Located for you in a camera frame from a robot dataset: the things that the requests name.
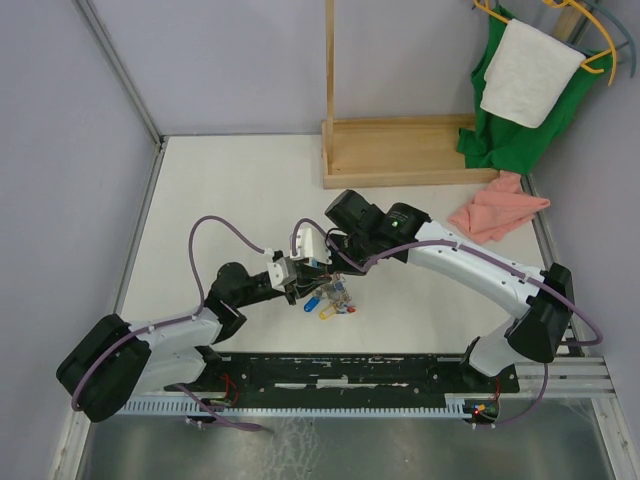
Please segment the metal keyring organizer blue handle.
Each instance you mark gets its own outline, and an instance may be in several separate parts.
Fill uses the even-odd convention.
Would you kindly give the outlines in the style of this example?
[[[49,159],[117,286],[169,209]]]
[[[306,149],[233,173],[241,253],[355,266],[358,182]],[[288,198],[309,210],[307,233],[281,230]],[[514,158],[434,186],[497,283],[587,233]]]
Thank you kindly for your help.
[[[351,315],[356,312],[346,286],[345,279],[339,274],[332,274],[330,281],[313,291],[312,296],[304,304],[305,313],[316,313],[322,321],[338,315]]]

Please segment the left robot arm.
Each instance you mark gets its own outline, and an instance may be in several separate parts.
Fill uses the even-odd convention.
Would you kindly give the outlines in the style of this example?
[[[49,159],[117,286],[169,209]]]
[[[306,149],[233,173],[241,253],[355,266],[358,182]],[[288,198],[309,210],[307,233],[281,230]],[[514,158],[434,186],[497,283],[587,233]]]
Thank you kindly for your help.
[[[221,378],[213,347],[244,325],[241,308],[279,297],[295,304],[329,279],[328,266],[315,261],[281,258],[255,275],[238,262],[226,263],[193,313],[140,327],[117,314],[100,319],[60,364],[56,378],[72,409],[93,422],[110,418],[135,395],[167,386],[212,389]]]

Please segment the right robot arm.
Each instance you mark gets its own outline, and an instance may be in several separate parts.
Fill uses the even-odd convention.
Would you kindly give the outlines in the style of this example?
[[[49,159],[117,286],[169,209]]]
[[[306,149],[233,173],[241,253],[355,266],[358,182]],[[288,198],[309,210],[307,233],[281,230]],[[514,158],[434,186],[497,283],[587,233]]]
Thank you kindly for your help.
[[[338,228],[334,259],[348,272],[369,270],[382,259],[430,269],[498,304],[508,321],[472,341],[458,368],[467,389],[481,391],[506,367],[530,360],[551,363],[569,326],[574,301],[569,269],[547,270],[496,256],[405,203],[388,211],[354,190],[341,193],[326,209]]]

